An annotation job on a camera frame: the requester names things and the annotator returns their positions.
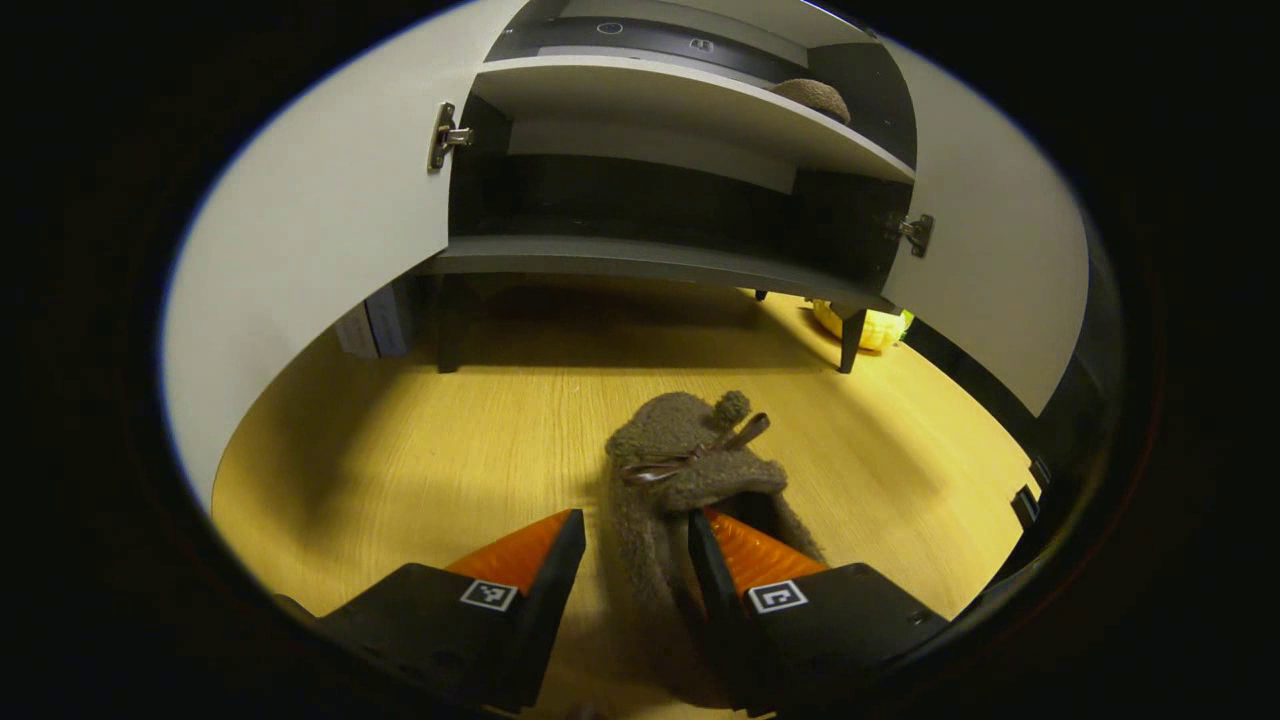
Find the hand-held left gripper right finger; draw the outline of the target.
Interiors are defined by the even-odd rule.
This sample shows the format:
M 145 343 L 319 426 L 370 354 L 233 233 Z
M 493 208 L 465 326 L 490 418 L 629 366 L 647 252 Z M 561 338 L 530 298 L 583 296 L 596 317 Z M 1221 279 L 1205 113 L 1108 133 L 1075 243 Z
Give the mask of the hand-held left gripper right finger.
M 948 620 L 864 562 L 828 568 L 727 515 L 687 518 L 713 669 L 751 716 L 861 716 Z

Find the metal door hinge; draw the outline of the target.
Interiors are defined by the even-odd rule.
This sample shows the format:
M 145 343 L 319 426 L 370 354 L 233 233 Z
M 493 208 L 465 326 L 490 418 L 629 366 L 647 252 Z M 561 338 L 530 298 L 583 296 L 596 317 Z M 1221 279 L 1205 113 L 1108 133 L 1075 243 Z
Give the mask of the metal door hinge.
M 471 146 L 475 141 L 474 129 L 457 126 L 454 110 L 456 105 L 448 101 L 442 102 L 436 109 L 428 149 L 428 170 L 430 173 L 440 172 L 445 165 L 445 159 L 454 149 Z
M 905 241 L 914 258 L 923 259 L 927 256 L 931 247 L 934 227 L 934 217 L 931 214 L 920 214 L 914 220 L 901 219 L 896 227 L 892 228 L 892 236 L 896 240 Z

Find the white shoe cabinet door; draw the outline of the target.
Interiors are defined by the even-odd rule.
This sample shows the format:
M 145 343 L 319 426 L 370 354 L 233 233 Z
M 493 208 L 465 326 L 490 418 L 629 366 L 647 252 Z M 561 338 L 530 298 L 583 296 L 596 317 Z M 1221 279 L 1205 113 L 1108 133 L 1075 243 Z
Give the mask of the white shoe cabinet door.
M 166 419 L 202 511 L 236 428 L 357 302 L 442 251 L 451 169 L 428 155 L 444 102 L 526 0 L 468 0 L 347 61 L 274 115 L 192 220 L 163 314 Z
M 910 47 L 884 46 L 915 115 L 908 219 L 933 220 L 923 258 L 899 250 L 884 296 L 1039 415 L 1085 314 L 1082 210 L 1053 163 L 996 105 Z

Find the yellow plush toy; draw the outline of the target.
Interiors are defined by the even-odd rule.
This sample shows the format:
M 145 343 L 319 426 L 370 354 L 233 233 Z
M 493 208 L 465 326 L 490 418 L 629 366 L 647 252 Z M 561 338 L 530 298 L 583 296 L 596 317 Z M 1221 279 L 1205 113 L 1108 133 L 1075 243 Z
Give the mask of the yellow plush toy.
M 841 340 L 844 337 L 844 320 L 835 313 L 832 305 L 817 299 L 810 300 L 810 305 L 820 327 Z M 914 319 L 915 316 L 909 310 L 902 310 L 900 314 L 868 310 L 858 347 L 863 351 L 882 354 L 905 338 Z

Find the brown fuzzy shoe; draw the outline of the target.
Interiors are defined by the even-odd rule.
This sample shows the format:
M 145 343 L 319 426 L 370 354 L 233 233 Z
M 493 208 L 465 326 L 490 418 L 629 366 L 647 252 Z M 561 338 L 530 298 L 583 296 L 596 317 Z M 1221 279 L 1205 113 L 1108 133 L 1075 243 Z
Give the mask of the brown fuzzy shoe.
M 630 671 L 675 698 L 728 708 L 689 557 L 689 514 L 746 523 L 815 561 L 820 546 L 794 511 L 786 470 L 753 441 L 769 425 L 739 391 L 716 402 L 671 392 L 646 401 L 605 442 L 602 575 Z
M 849 126 L 851 114 L 840 91 L 818 79 L 786 79 L 769 87 L 769 91 L 813 111 L 827 117 L 841 126 Z

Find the white box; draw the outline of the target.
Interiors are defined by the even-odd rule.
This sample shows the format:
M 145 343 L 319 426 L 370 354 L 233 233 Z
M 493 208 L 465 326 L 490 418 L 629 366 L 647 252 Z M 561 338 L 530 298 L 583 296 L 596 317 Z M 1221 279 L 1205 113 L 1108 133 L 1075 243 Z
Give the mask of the white box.
M 415 334 L 413 282 L 398 278 L 366 297 L 333 325 L 342 350 L 356 357 L 401 357 Z

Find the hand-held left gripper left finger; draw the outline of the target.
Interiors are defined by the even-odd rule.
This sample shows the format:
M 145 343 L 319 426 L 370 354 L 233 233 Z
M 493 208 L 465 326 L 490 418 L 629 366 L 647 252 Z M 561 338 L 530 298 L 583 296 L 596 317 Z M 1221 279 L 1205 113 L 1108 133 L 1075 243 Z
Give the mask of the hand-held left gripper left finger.
M 330 612 L 276 603 L 438 698 L 516 714 L 538 702 L 585 547 L 584 514 L 566 509 L 445 568 L 407 562 Z

